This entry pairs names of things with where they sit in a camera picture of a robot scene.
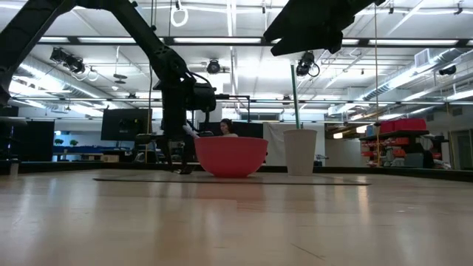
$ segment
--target person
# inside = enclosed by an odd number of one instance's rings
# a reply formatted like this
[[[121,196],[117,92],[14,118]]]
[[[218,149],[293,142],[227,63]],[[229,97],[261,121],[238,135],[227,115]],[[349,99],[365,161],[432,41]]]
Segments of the person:
[[[223,137],[238,137],[234,132],[233,122],[230,119],[223,119],[220,121],[220,131],[223,133]]]

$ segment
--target stage light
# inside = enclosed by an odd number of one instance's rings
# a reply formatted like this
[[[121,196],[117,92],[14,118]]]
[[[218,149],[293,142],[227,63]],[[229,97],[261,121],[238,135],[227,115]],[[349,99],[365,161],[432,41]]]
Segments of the stage light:
[[[208,74],[217,74],[218,72],[220,72],[220,64],[219,64],[219,61],[217,59],[211,59],[210,60],[210,63],[208,63],[208,66],[207,66],[207,73]]]
[[[312,68],[316,67],[319,71],[316,75],[311,75],[310,71]],[[313,55],[312,51],[307,51],[302,56],[301,60],[297,64],[296,74],[298,77],[304,77],[306,75],[310,75],[311,77],[316,77],[320,74],[320,68],[316,64],[316,59]]]
[[[50,59],[57,64],[62,64],[64,67],[69,69],[70,72],[75,74],[83,74],[86,71],[86,66],[83,63],[82,58],[70,55],[69,53],[64,52],[62,48],[54,48]]]
[[[451,67],[447,67],[445,69],[438,70],[438,74],[440,75],[453,75],[457,72],[457,67],[455,65]]]

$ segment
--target ceiling light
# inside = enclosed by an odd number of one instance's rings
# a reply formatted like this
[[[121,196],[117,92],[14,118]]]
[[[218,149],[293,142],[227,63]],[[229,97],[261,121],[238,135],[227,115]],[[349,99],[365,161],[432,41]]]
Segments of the ceiling light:
[[[44,43],[68,43],[69,39],[67,37],[41,37],[39,41]]]
[[[334,135],[333,135],[333,138],[334,138],[335,140],[342,139],[342,138],[343,138],[343,133],[334,134]]]
[[[99,43],[99,44],[108,44],[108,43],[127,43],[134,44],[135,40],[132,37],[80,37],[78,38],[81,43],[90,44],[90,43]]]
[[[258,44],[261,38],[174,38],[174,42],[191,44]]]
[[[458,40],[378,40],[378,45],[455,45]],[[369,45],[375,45],[375,40],[370,40]]]
[[[443,105],[442,102],[412,102],[412,101],[402,103],[402,104],[406,104],[406,105]]]
[[[40,104],[39,102],[36,102],[34,100],[26,100],[25,101],[27,105],[33,106],[33,107],[38,107],[38,108],[46,108],[44,105]]]
[[[473,105],[473,102],[451,102],[450,105]]]
[[[356,128],[356,133],[363,134],[367,131],[368,126],[360,126]]]
[[[450,95],[449,97],[447,97],[447,100],[460,100],[460,99],[468,98],[471,96],[473,96],[473,89],[469,91],[459,92],[459,93]]]
[[[429,93],[425,92],[425,91],[424,92],[418,92],[418,93],[415,93],[413,95],[410,95],[409,97],[404,98],[402,101],[414,100],[414,99],[420,98],[420,97],[422,97],[424,95],[427,95],[427,94],[429,94]]]
[[[403,116],[404,114],[388,114],[388,115],[382,115],[379,117],[379,120],[390,120],[394,119],[400,116]]]
[[[416,111],[414,111],[414,112],[411,112],[410,114],[411,114],[411,115],[420,114],[421,112],[425,112],[425,111],[427,111],[427,110],[429,110],[429,109],[431,109],[431,108],[432,108],[432,107],[422,108],[422,109],[416,110]]]
[[[357,39],[343,39],[341,41],[341,45],[356,45],[360,42],[360,40]]]
[[[76,111],[78,113],[85,114],[85,115],[90,115],[90,116],[94,116],[94,117],[103,116],[103,112],[100,112],[100,111],[97,111],[95,109],[85,107],[85,106],[76,106],[76,105],[74,105],[74,106],[71,106],[70,109],[73,110],[73,111]]]

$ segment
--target ceiling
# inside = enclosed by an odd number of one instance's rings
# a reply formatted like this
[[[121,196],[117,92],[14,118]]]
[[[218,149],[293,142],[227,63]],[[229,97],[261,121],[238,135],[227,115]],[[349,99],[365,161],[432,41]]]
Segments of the ceiling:
[[[140,13],[150,24],[152,14],[151,0],[140,0]],[[188,9],[188,21],[181,27],[170,23],[169,3],[174,6],[175,0],[157,1],[155,25],[156,34],[165,36],[229,36],[227,1],[223,0],[182,0],[182,7]],[[389,14],[391,1],[379,7],[375,34],[375,16],[373,6],[361,11],[355,17],[355,23],[344,30],[345,38],[465,38],[473,39],[473,0],[461,1],[463,12],[454,15],[458,0],[394,0],[395,12]],[[236,14],[232,36],[262,36],[265,27],[277,16],[287,3],[285,0],[266,0],[267,12],[262,13],[262,1],[235,0]],[[0,1],[0,29],[18,12],[24,1]],[[421,4],[417,12],[409,13]],[[183,12],[175,14],[177,22],[182,21]],[[59,17],[49,28],[46,35],[51,36],[128,36],[129,34],[118,23],[116,18],[103,10],[86,10],[76,8],[72,12]],[[50,55],[51,45],[37,45],[31,56],[38,60],[66,71],[62,66],[56,66]],[[117,47],[115,46],[61,46],[67,52],[84,59],[84,62],[100,74],[96,81],[85,79],[84,83],[99,89],[107,95],[123,98],[130,92],[137,93],[140,98],[148,97],[150,73],[148,58],[138,46],[122,46],[119,49],[118,64],[116,63]],[[218,59],[224,67],[230,68],[231,50],[225,46],[175,46],[173,47],[190,67],[206,65],[209,59]],[[300,59],[301,53],[274,57],[270,47],[234,47],[237,60],[237,87],[240,95],[250,95],[253,98],[282,98],[292,95],[290,64]],[[354,91],[362,92],[378,80],[382,80],[402,67],[414,61],[414,55],[423,50],[419,48],[342,48],[335,55],[328,52],[315,51],[317,64],[321,74],[313,79],[300,79],[299,95],[302,99],[310,99],[317,95],[320,98],[355,100]],[[113,75],[128,76],[126,84],[115,86]],[[466,71],[469,65],[462,66]],[[231,79],[228,73],[218,74],[223,83],[222,91],[232,94]],[[408,83],[402,89],[411,89],[412,93],[425,89],[432,83],[432,75],[423,75],[422,81]],[[157,77],[152,74],[153,83]],[[308,108],[320,108],[320,105]]]

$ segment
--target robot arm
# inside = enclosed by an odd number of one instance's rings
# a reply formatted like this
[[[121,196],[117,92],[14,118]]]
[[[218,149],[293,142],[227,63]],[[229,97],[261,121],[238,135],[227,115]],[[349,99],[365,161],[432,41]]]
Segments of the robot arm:
[[[215,110],[213,88],[196,86],[185,61],[154,34],[129,0],[29,0],[0,33],[0,106],[7,104],[8,87],[21,62],[31,52],[54,20],[75,6],[108,10],[128,31],[149,58],[160,79],[155,89],[162,90],[166,135],[182,134],[186,110]]]

